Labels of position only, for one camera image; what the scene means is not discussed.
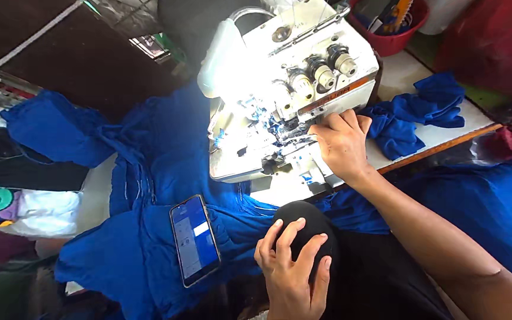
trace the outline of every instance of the hand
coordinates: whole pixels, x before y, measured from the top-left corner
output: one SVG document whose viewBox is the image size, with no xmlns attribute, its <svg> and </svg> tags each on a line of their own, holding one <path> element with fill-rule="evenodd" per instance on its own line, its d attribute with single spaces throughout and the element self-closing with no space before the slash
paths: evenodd
<svg viewBox="0 0 512 320">
<path fill-rule="evenodd" d="M 352 109 L 341 114 L 331 113 L 320 125 L 309 128 L 316 135 L 321 157 L 331 171 L 348 185 L 373 171 L 366 161 L 365 140 L 373 120 L 357 116 Z"/>
<path fill-rule="evenodd" d="M 313 236 L 303 246 L 297 261 L 293 262 L 289 246 L 297 232 L 305 226 L 305 219 L 299 218 L 288 224 L 276 241 L 277 252 L 274 252 L 272 244 L 282 224 L 283 221 L 278 219 L 264 239 L 258 241 L 254 252 L 254 259 L 266 277 L 266 289 L 270 298 L 268 320 L 319 319 L 327 302 L 331 257 L 325 256 L 319 262 L 312 287 L 309 286 L 309 273 L 317 251 L 327 241 L 327 235 L 323 233 Z"/>
</svg>

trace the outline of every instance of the smartphone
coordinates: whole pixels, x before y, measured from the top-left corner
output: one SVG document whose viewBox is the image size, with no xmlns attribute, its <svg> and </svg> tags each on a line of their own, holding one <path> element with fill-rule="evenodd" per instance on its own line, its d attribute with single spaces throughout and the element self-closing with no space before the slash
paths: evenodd
<svg viewBox="0 0 512 320">
<path fill-rule="evenodd" d="M 185 287 L 194 285 L 221 265 L 207 207 L 194 195 L 169 211 L 177 258 Z"/>
</svg>

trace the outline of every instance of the white sewing machine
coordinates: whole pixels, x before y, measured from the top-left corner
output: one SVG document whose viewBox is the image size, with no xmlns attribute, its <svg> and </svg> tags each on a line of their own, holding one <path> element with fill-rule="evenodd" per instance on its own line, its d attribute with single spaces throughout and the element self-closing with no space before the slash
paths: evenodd
<svg viewBox="0 0 512 320">
<path fill-rule="evenodd" d="M 332 174 L 307 130 L 323 115 L 366 105 L 379 70 L 372 48 L 344 19 L 348 4 L 267 0 L 222 21 L 198 84 L 213 99 L 210 176 L 252 180 L 290 164 L 308 185 Z M 244 14 L 273 16 L 241 36 Z"/>
</svg>

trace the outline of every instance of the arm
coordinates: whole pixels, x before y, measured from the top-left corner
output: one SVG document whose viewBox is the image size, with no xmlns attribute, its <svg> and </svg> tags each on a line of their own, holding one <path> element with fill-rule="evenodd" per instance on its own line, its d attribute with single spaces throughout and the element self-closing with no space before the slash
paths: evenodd
<svg viewBox="0 0 512 320">
<path fill-rule="evenodd" d="M 487 251 L 366 161 L 371 119 L 352 110 L 314 125 L 323 160 L 380 212 L 402 246 L 471 319 L 512 319 L 512 274 Z"/>
</svg>

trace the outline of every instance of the red bucket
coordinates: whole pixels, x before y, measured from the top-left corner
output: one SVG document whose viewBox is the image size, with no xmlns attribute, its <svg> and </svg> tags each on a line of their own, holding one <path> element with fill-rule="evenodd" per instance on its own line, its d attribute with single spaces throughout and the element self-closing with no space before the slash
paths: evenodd
<svg viewBox="0 0 512 320">
<path fill-rule="evenodd" d="M 359 0 L 349 1 L 351 6 L 354 6 L 358 2 Z M 412 14 L 412 25 L 410 25 L 410 30 L 397 35 L 376 35 L 368 32 L 365 27 L 359 23 L 359 20 L 353 16 L 353 10 L 351 10 L 351 13 L 349 13 L 346 18 L 353 28 L 355 28 L 355 30 L 357 30 L 357 32 L 370 43 L 373 49 L 375 49 L 380 56 L 386 57 L 397 54 L 406 47 L 408 40 L 410 40 L 416 30 L 423 26 L 428 19 L 430 10 L 424 0 L 414 0 L 412 7 L 410 8 L 410 13 Z"/>
</svg>

